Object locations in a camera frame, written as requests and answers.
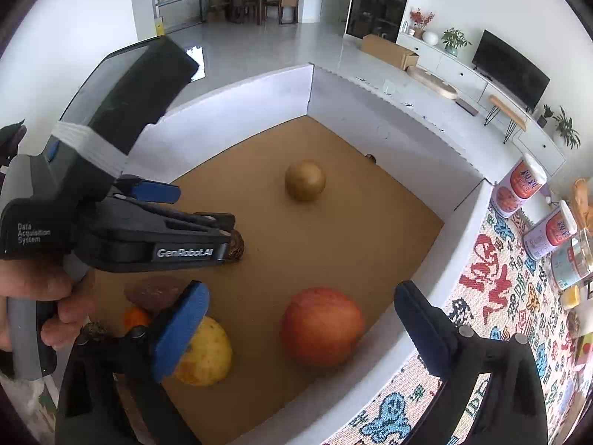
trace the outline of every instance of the patterned tablecloth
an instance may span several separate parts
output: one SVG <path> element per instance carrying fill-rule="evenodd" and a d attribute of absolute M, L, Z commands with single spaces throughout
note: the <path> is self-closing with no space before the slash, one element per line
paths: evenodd
<path fill-rule="evenodd" d="M 572 394 L 575 346 L 558 294 L 547 282 L 541 264 L 527 257 L 523 249 L 524 230 L 518 218 L 503 220 L 493 209 L 488 210 L 444 311 L 455 324 L 468 324 L 480 336 L 509 339 L 521 332 L 528 337 L 544 390 L 552 442 Z M 487 375 L 480 376 L 449 445 L 465 439 L 486 384 Z M 326 445 L 397 445 L 439 386 L 440 380 L 429 376 L 418 354 L 413 353 L 385 388 Z"/>

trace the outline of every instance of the flat screen tv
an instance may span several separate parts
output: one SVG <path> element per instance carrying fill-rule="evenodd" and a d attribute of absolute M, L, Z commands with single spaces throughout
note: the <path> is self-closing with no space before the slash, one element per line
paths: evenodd
<path fill-rule="evenodd" d="M 472 63 L 535 109 L 550 79 L 510 45 L 484 30 Z"/>

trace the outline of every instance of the can label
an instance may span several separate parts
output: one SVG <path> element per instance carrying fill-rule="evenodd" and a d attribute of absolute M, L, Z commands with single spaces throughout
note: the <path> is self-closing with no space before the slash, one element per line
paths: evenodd
<path fill-rule="evenodd" d="M 490 201 L 496 212 L 507 219 L 540 187 L 527 164 L 521 160 L 494 188 Z"/>
<path fill-rule="evenodd" d="M 562 212 L 557 208 L 533 229 L 527 231 L 523 236 L 523 246 L 527 254 L 534 261 L 538 261 L 568 240 L 570 236 Z"/>
<path fill-rule="evenodd" d="M 564 243 L 564 245 L 554 251 L 550 261 L 552 275 L 561 290 L 570 288 L 586 276 L 586 274 L 581 275 L 576 267 L 571 241 Z"/>

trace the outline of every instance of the white can lid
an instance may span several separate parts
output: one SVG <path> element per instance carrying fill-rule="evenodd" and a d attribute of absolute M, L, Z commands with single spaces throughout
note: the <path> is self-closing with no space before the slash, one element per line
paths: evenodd
<path fill-rule="evenodd" d="M 568 229 L 570 235 L 576 234 L 578 227 L 576 225 L 574 216 L 572 215 L 572 212 L 570 211 L 565 200 L 560 201 L 560 212 L 562 212 L 562 218 L 566 223 L 566 228 Z"/>
<path fill-rule="evenodd" d="M 546 171 L 531 154 L 524 153 L 523 161 L 538 184 L 544 185 L 548 182 Z"/>

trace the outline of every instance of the device handle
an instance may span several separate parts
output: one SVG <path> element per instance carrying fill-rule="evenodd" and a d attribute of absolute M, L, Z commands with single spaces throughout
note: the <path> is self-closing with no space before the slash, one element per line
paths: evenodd
<path fill-rule="evenodd" d="M 64 256 L 62 266 L 77 284 L 88 271 L 88 266 L 73 253 Z M 55 371 L 56 351 L 43 343 L 41 328 L 56 313 L 56 301 L 7 299 L 8 328 L 13 344 L 14 374 L 17 379 L 34 381 Z"/>

